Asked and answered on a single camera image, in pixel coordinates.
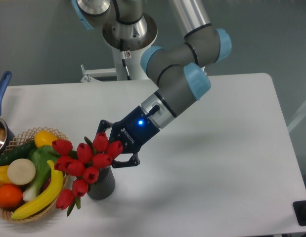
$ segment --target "yellow bell pepper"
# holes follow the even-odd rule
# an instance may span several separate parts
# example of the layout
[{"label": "yellow bell pepper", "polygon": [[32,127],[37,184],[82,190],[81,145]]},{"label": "yellow bell pepper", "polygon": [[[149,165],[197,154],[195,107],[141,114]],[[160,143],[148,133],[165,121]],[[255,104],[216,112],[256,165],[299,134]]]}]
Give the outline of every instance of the yellow bell pepper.
[{"label": "yellow bell pepper", "polygon": [[8,178],[8,168],[9,165],[0,166],[0,187],[6,184],[12,184]]}]

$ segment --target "wicker basket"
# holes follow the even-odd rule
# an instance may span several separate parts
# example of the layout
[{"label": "wicker basket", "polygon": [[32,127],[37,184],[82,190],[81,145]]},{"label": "wicker basket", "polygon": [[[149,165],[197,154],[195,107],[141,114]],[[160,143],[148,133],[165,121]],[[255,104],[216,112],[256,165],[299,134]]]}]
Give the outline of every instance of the wicker basket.
[{"label": "wicker basket", "polygon": [[[20,146],[23,143],[29,142],[31,140],[34,139],[35,134],[37,134],[39,131],[49,131],[51,133],[53,133],[54,135],[56,135],[58,138],[60,139],[65,139],[68,140],[68,138],[60,131],[58,131],[58,129],[53,129],[53,128],[48,128],[48,127],[44,127],[44,128],[33,128],[33,129],[29,129],[26,132],[22,132],[21,134],[19,134],[18,136],[14,137],[13,140],[9,143],[9,145],[5,148],[4,153],[14,149],[17,146]],[[65,175],[64,176],[64,185],[63,188],[66,186],[67,182],[69,179],[69,175]],[[45,216],[46,214],[48,214],[56,205],[56,201],[57,198],[50,204],[48,205],[45,209],[43,209],[43,211],[32,215],[28,218],[22,219],[22,220],[12,220],[11,219],[11,215],[12,212],[11,211],[6,211],[3,210],[2,208],[0,208],[0,218],[8,221],[8,222],[13,222],[13,223],[26,223],[26,222],[31,222],[31,221],[35,221],[40,219],[41,217]]]}]

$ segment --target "green vegetable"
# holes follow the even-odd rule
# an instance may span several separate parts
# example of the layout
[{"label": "green vegetable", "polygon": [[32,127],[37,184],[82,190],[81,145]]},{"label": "green vegetable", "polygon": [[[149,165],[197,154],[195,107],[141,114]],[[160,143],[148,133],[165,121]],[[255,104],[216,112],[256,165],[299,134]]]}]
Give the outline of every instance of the green vegetable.
[{"label": "green vegetable", "polygon": [[50,177],[50,167],[47,161],[52,160],[55,163],[58,159],[58,156],[53,155],[54,152],[53,147],[44,145],[34,151],[29,157],[29,160],[35,165],[36,175],[27,189],[23,192],[24,201],[31,201],[40,194],[43,184]]},{"label": "green vegetable", "polygon": [[1,154],[0,166],[9,165],[16,159],[26,158],[29,155],[29,152],[35,147],[35,142],[32,140],[8,151],[5,154]]}]

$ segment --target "metal pot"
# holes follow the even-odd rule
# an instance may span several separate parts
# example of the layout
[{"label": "metal pot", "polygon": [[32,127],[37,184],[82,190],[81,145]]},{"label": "metal pot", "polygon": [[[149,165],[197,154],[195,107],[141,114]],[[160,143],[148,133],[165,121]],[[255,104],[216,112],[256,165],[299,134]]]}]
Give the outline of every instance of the metal pot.
[{"label": "metal pot", "polygon": [[[0,81],[0,116],[1,116],[1,102],[6,88],[10,82],[12,73],[7,71],[3,74]],[[0,117],[0,154],[4,151],[5,147],[12,141],[14,134],[8,128],[6,122]]]}]

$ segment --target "tulip flower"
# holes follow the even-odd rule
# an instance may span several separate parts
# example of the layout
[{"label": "tulip flower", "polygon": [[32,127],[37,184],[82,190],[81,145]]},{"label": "tulip flower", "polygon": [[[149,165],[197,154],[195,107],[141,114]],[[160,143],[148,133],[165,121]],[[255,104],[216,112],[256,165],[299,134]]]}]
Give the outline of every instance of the tulip flower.
[{"label": "tulip flower", "polygon": [[85,143],[80,143],[77,147],[77,156],[82,163],[88,164],[93,156],[92,148]]},{"label": "tulip flower", "polygon": [[68,155],[69,151],[73,149],[73,144],[70,141],[57,139],[52,142],[53,149],[62,156]]},{"label": "tulip flower", "polygon": [[92,158],[92,165],[97,168],[105,168],[111,165],[113,159],[109,154],[98,153]]},{"label": "tulip flower", "polygon": [[93,166],[90,166],[84,170],[83,179],[87,183],[93,184],[99,177],[99,170]]},{"label": "tulip flower", "polygon": [[57,159],[55,165],[54,165],[54,169],[55,170],[60,170],[60,171],[65,171],[65,169],[67,168],[67,166],[73,161],[74,159],[72,159],[70,156],[62,156],[60,158]]},{"label": "tulip flower", "polygon": [[109,140],[105,132],[99,132],[96,134],[92,147],[95,148],[98,152],[103,152],[107,149],[109,145]]},{"label": "tulip flower", "polygon": [[73,194],[73,191],[71,191],[70,189],[63,189],[57,198],[56,208],[64,210],[70,205],[72,205],[74,201],[75,196]]},{"label": "tulip flower", "polygon": [[72,189],[76,197],[82,197],[88,191],[88,183],[84,179],[76,179],[73,182]]},{"label": "tulip flower", "polygon": [[123,151],[123,146],[121,141],[115,141],[113,143],[110,143],[106,154],[109,154],[113,159],[115,159],[119,154],[121,154]]},{"label": "tulip flower", "polygon": [[65,168],[65,171],[70,174],[71,176],[82,176],[85,170],[85,165],[77,159],[73,159],[68,166]]}]

